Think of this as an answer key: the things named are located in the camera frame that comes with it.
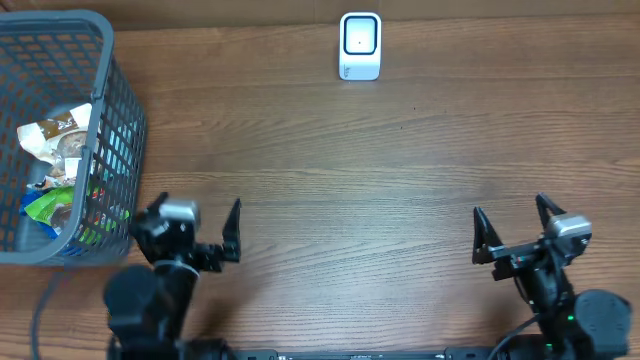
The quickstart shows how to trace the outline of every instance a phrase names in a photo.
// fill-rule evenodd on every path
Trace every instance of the gray basket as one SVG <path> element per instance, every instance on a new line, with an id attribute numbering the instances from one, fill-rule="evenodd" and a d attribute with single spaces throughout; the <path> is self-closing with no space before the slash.
<path id="1" fill-rule="evenodd" d="M 108 264 L 129 249 L 146 118 L 113 57 L 113 29 L 85 10 L 0 14 L 0 263 Z M 50 165 L 18 143 L 18 126 L 93 105 L 71 217 L 51 240 L 19 215 L 26 185 Z"/>

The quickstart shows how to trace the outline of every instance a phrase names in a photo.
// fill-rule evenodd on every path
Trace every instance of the cable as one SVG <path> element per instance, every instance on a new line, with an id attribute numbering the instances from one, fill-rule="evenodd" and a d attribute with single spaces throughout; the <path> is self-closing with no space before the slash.
<path id="1" fill-rule="evenodd" d="M 509 343 L 509 341 L 511 341 L 511 339 L 513 339 L 516 335 L 518 335 L 519 333 L 522 332 L 522 330 L 526 329 L 527 327 L 531 326 L 532 324 L 536 323 L 538 320 L 540 319 L 540 314 L 536 314 L 534 317 L 532 317 L 531 319 L 523 322 L 520 326 L 518 326 L 517 328 L 511 330 L 511 332 L 509 332 L 507 334 L 507 336 L 505 336 L 499 343 L 498 345 L 496 345 L 496 347 L 493 348 L 493 350 L 491 350 L 491 352 L 489 353 L 489 356 L 487 356 L 487 360 L 493 360 L 498 353 L 500 352 L 500 350 L 502 350 L 502 348 L 507 345 L 507 343 Z"/>
<path id="2" fill-rule="evenodd" d="M 29 332 L 31 334 L 31 357 L 34 360 L 40 360 L 40 352 L 38 351 L 38 326 L 40 325 L 40 316 L 47 306 L 47 302 L 51 298 L 51 295 L 55 293 L 56 289 L 60 285 L 60 282 L 64 279 L 66 271 L 59 271 L 51 276 L 47 289 L 42 293 L 38 305 L 36 305 L 33 311 L 33 318 L 31 319 L 31 328 Z"/>

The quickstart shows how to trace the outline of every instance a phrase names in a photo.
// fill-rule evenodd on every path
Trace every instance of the white device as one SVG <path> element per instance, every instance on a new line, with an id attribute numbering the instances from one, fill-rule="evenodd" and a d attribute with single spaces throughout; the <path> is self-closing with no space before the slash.
<path id="1" fill-rule="evenodd" d="M 342 80 L 375 80 L 380 75 L 382 21 L 372 12 L 346 13 L 340 20 Z"/>

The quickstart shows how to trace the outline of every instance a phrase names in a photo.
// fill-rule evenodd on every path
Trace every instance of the wooden table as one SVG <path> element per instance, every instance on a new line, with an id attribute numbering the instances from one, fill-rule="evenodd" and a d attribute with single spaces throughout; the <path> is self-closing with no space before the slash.
<path id="1" fill-rule="evenodd" d="M 279 350 L 494 344 L 530 312 L 512 282 L 471 264 L 471 211 L 482 205 L 508 244 L 530 241 L 538 191 L 593 220 L 568 269 L 576 289 L 637 307 L 640 16 L 383 29 L 382 74 L 365 83 L 338 79 L 337 26 L 117 34 L 149 117 L 140 204 L 197 199 L 199 239 L 220 241 L 244 202 L 242 263 L 203 275 L 185 336 Z M 24 359 L 52 269 L 2 269 L 0 356 Z M 104 356 L 114 271 L 58 290 L 46 359 Z"/>

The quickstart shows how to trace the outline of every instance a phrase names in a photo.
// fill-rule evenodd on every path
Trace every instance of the brown wall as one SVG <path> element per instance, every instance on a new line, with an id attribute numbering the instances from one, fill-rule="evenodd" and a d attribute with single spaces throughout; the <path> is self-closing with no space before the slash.
<path id="1" fill-rule="evenodd" d="M 0 0 L 8 10 L 96 10 L 116 29 L 336 23 L 347 11 L 384 20 L 640 13 L 640 0 Z"/>

